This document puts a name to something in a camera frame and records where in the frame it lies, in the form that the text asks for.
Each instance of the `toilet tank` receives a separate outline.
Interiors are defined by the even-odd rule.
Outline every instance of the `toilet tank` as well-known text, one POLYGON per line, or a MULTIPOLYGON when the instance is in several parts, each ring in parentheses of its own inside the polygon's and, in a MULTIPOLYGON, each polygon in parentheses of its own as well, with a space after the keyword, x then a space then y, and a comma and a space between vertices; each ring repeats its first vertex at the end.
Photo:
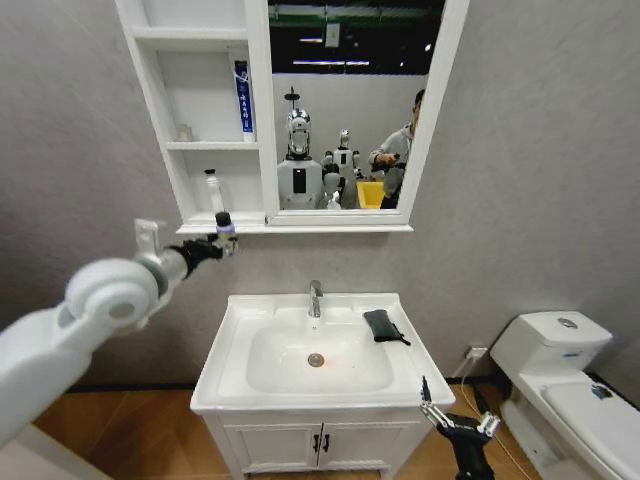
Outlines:
POLYGON ((612 335, 579 312, 516 317, 491 349, 507 375, 567 375, 583 370, 612 335))

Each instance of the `white sink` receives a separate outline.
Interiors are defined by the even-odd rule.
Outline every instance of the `white sink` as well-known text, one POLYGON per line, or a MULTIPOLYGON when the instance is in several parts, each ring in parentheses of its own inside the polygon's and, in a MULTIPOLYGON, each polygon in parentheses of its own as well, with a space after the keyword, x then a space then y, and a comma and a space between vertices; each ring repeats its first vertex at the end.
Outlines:
POLYGON ((320 325, 315 330, 265 327, 249 350, 249 385, 269 393, 377 391, 391 384, 393 371, 367 325, 320 325), (310 355, 323 359, 313 367, 310 355))
POLYGON ((327 294, 320 306, 313 319, 308 295, 230 296, 191 408, 418 406, 422 375, 436 404, 454 402, 397 294, 327 294), (374 342, 362 314, 380 308, 411 346, 374 342))

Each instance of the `yellow bin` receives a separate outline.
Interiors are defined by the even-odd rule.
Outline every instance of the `yellow bin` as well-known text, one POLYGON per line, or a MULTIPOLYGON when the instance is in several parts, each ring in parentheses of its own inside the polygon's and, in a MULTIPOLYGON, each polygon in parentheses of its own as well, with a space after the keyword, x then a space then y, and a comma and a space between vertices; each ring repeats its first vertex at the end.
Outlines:
POLYGON ((360 208, 380 208, 384 197, 382 185, 383 182, 358 182, 356 184, 360 208))

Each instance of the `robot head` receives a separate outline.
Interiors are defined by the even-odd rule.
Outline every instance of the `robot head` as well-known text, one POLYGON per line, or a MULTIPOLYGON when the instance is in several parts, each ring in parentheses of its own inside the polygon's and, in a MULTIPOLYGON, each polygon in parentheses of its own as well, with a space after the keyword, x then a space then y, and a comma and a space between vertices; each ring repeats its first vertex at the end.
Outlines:
POLYGON ((287 116, 289 153, 296 157, 309 155, 311 143, 311 117, 306 110, 294 108, 287 116))
POLYGON ((340 130, 340 146, 347 148, 349 146, 349 138, 351 137, 351 132, 346 128, 344 130, 340 130))

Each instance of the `person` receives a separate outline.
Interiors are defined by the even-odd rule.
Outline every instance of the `person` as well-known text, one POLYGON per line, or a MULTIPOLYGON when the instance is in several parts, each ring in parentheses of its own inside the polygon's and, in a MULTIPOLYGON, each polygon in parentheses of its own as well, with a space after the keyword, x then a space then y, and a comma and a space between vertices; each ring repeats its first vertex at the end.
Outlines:
POLYGON ((424 88, 416 94, 413 102, 411 123, 397 132, 393 132, 379 148, 369 155, 371 171, 382 170, 385 172, 384 198, 380 204, 382 209, 396 208, 398 206, 402 179, 404 178, 404 167, 409 160, 413 135, 418 124, 418 118, 420 118, 422 97, 424 97, 424 88))

